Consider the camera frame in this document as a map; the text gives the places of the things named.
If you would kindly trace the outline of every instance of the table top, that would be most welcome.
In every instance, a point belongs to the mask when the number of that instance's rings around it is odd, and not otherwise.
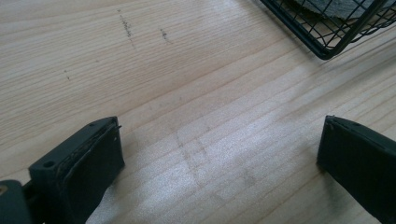
[[[316,156],[326,115],[396,139],[395,34],[324,62],[253,0],[3,0],[0,177],[118,116],[88,223],[377,223]]]

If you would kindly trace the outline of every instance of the wire basket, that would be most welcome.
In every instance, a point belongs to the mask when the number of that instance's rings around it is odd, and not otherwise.
[[[396,0],[260,0],[320,59],[396,21]]]

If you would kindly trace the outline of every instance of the light wood surface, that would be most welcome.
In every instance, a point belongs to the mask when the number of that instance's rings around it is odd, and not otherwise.
[[[396,139],[396,32],[323,62],[248,0],[0,0],[0,177],[118,116],[88,223],[377,223],[316,166],[326,115]]]

